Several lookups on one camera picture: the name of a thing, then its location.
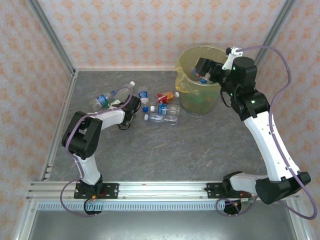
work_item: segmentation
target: floral pattern wall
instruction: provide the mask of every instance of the floral pattern wall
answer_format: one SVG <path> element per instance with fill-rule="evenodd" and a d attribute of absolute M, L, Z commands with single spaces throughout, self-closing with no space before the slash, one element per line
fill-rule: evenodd
<path fill-rule="evenodd" d="M 75 68 L 174 68 L 191 46 L 263 44 L 285 0 L 39 2 Z"/>
<path fill-rule="evenodd" d="M 70 76 L 26 0 L 0 1 L 0 239 L 13 239 Z"/>
<path fill-rule="evenodd" d="M 287 59 L 292 83 L 275 105 L 275 122 L 294 161 L 311 175 L 308 188 L 320 207 L 320 6 L 299 0 L 273 43 Z M 269 100 L 288 81 L 280 57 L 269 52 L 260 66 L 257 89 Z M 312 214 L 308 197 L 303 202 Z M 314 239 L 320 236 L 320 217 L 309 222 Z"/>

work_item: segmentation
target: wall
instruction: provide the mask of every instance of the wall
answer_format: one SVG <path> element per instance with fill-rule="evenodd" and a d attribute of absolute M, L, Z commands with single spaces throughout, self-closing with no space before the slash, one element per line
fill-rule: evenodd
<path fill-rule="evenodd" d="M 173 68 L 191 46 L 261 45 L 285 2 L 39 1 L 75 68 Z"/>
<path fill-rule="evenodd" d="M 0 239 L 49 152 L 69 74 L 26 0 L 0 1 Z"/>
<path fill-rule="evenodd" d="M 283 53 L 292 73 L 292 84 L 275 105 L 275 122 L 294 161 L 302 171 L 310 173 L 311 183 L 308 188 L 318 206 L 320 206 L 319 16 L 319 1 L 297 1 L 291 16 L 272 45 Z M 287 80 L 282 60 L 276 53 L 270 52 L 259 68 L 257 89 L 271 100 Z M 304 204 L 310 206 L 306 195 L 303 199 Z M 319 217 L 310 221 L 310 224 L 317 236 L 320 236 Z"/>

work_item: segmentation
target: patterned wallpaper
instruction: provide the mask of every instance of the patterned wallpaper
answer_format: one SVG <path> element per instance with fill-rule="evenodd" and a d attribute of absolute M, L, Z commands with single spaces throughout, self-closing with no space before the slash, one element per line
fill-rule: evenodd
<path fill-rule="evenodd" d="M 173 68 L 191 46 L 260 45 L 285 2 L 39 1 L 75 68 Z"/>
<path fill-rule="evenodd" d="M 292 83 L 276 103 L 275 122 L 288 151 L 302 171 L 311 175 L 308 188 L 320 207 L 320 6 L 300 0 L 273 47 L 288 61 Z M 287 82 L 280 57 L 270 52 L 259 68 L 257 89 L 268 99 Z M 303 195 L 306 207 L 311 204 Z M 309 222 L 320 236 L 320 217 Z"/>
<path fill-rule="evenodd" d="M 26 0 L 0 1 L 0 239 L 39 180 L 69 74 Z"/>

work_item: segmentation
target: trash bin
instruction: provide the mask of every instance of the trash bin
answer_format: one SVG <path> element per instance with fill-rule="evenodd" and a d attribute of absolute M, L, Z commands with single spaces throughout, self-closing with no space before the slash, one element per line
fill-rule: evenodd
<path fill-rule="evenodd" d="M 224 64 L 227 56 L 221 48 L 216 46 L 195 46 L 182 53 L 176 62 L 175 88 L 180 92 L 181 106 L 188 113 L 205 115 L 214 109 L 220 97 L 220 85 L 198 82 L 193 70 L 199 58 Z"/>

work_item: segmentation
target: gray floor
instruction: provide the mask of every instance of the gray floor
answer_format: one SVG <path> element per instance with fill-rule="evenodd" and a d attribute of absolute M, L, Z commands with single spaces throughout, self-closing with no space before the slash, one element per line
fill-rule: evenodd
<path fill-rule="evenodd" d="M 38 211 L 29 240 L 296 240 L 280 204 L 256 205 L 243 216 L 215 211 L 110 211 L 97 218 Z"/>
<path fill-rule="evenodd" d="M 172 71 L 81 71 L 63 133 L 74 113 L 90 112 L 89 101 L 105 91 L 135 81 L 134 95 L 146 85 L 155 103 L 156 93 L 175 90 L 175 79 Z M 234 171 L 267 172 L 249 130 L 221 100 L 204 116 L 183 111 L 178 126 L 145 122 L 140 110 L 130 129 L 112 126 L 101 132 L 95 159 L 104 181 L 220 181 Z M 77 176 L 75 163 L 59 144 L 50 180 Z"/>

